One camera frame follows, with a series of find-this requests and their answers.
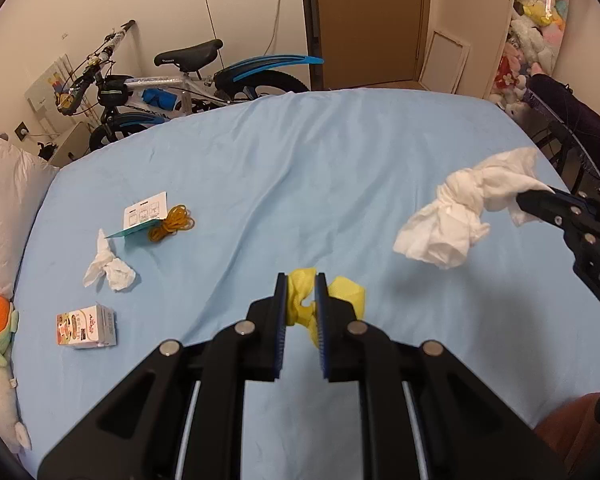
metal screw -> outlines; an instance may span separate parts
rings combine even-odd
[[[160,353],[169,357],[170,355],[177,354],[180,351],[180,343],[175,339],[167,339],[160,345]]]
[[[353,335],[363,335],[368,327],[363,321],[352,321],[347,325],[347,331]]]
[[[431,357],[438,357],[442,355],[442,352],[445,351],[445,348],[439,342],[431,339],[423,343],[422,350],[425,354],[430,355]]]
[[[256,330],[256,324],[253,321],[244,319],[235,324],[234,330],[240,335],[249,335]]]

black bicycle saddle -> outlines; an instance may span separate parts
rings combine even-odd
[[[154,58],[154,63],[156,66],[173,63],[181,72],[195,72],[218,57],[218,50],[221,48],[222,40],[205,41],[189,48],[158,54]]]

bed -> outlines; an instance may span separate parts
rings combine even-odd
[[[531,146],[489,102],[403,90],[286,94],[154,126],[63,168],[30,232],[13,344],[34,476],[44,455],[160,341],[199,342],[270,296],[276,273],[315,266],[366,288],[365,319],[391,338],[443,342],[530,426],[600,389],[600,304],[571,271],[561,232],[486,214],[490,236],[442,271],[392,251],[400,226],[452,171]],[[539,178],[564,189],[542,158]],[[166,190],[196,226],[159,244],[113,241],[138,273],[123,292],[84,288],[99,228]],[[118,344],[56,345],[55,315],[116,312]],[[358,393],[322,380],[303,327],[282,377],[248,383],[245,479],[362,477]]]

orange cord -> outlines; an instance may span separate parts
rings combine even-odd
[[[184,205],[176,205],[172,207],[167,215],[167,218],[160,222],[160,225],[149,229],[149,240],[158,243],[164,237],[173,235],[176,231],[188,231],[193,229],[196,221],[191,217],[189,211]]]

pillow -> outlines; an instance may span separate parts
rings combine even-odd
[[[0,139],[0,296],[10,300],[36,214],[58,168]]]

